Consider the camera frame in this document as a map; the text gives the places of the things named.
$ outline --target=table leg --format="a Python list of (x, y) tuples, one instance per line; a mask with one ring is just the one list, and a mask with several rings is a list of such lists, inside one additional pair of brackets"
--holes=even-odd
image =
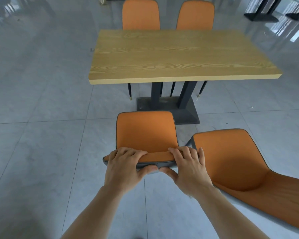
[(152, 83), (151, 97), (136, 99), (137, 111), (170, 111), (175, 124), (199, 124), (198, 114), (192, 100), (197, 81), (186, 81), (180, 96), (160, 97), (161, 82)]

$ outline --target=person's right arm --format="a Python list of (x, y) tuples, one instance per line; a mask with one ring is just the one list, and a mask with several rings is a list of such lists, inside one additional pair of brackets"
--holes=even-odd
[(169, 151), (174, 155), (178, 174), (170, 168), (159, 170), (171, 177), (180, 190), (199, 202), (220, 239), (268, 238), (213, 186), (205, 168), (202, 148), (199, 149), (199, 160), (193, 148), (170, 148)]

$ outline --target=finger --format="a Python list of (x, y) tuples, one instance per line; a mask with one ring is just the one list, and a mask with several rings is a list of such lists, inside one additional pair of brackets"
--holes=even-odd
[(159, 169), (159, 171), (163, 172), (164, 174), (167, 174), (176, 183), (178, 179), (178, 173), (176, 173), (174, 170), (168, 167), (162, 167)]
[(183, 152), (184, 159), (192, 159), (192, 156), (190, 154), (189, 148), (187, 146), (185, 146), (185, 147), (178, 147), (177, 149), (179, 151)]
[(199, 163), (201, 165), (205, 166), (205, 154), (204, 154), (203, 148), (199, 148), (198, 152), (199, 152)]
[(168, 148), (168, 151), (173, 154), (176, 164), (179, 166), (184, 160), (183, 155), (177, 148)]
[(110, 156), (109, 156), (109, 162), (112, 161), (112, 160), (115, 158), (115, 156), (116, 156), (116, 154), (117, 154), (117, 151), (118, 151), (118, 149), (116, 149), (116, 150), (114, 150), (114, 151), (112, 151), (112, 152), (110, 153)]
[(140, 158), (142, 156), (144, 156), (145, 154), (147, 154), (146, 151), (137, 150), (136, 153), (131, 158), (134, 160), (135, 164), (137, 164), (137, 162), (140, 160)]
[(119, 148), (117, 154), (115, 155), (114, 159), (121, 157), (124, 155), (130, 148)]
[(140, 179), (142, 179), (145, 175), (158, 170), (156, 165), (148, 165), (140, 170), (137, 171), (137, 175)]
[(198, 161), (198, 153), (197, 150), (194, 148), (189, 148), (190, 155), (193, 159)]
[(124, 153), (123, 157), (128, 158), (136, 153), (137, 150), (130, 148), (126, 153)]

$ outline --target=person's left hand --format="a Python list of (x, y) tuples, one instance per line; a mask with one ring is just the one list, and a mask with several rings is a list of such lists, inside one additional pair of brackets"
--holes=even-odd
[(146, 151), (132, 148), (119, 148), (110, 153), (104, 186), (125, 194), (133, 189), (142, 178), (155, 170), (156, 165), (148, 165), (139, 171), (136, 170), (138, 160), (147, 154)]

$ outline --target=person's left arm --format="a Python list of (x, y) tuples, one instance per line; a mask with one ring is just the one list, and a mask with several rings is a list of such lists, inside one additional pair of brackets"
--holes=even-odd
[(111, 152), (104, 186), (61, 239), (106, 239), (122, 196), (146, 174), (157, 170), (155, 165), (136, 170), (138, 160), (145, 154), (147, 152), (132, 148), (119, 148)]

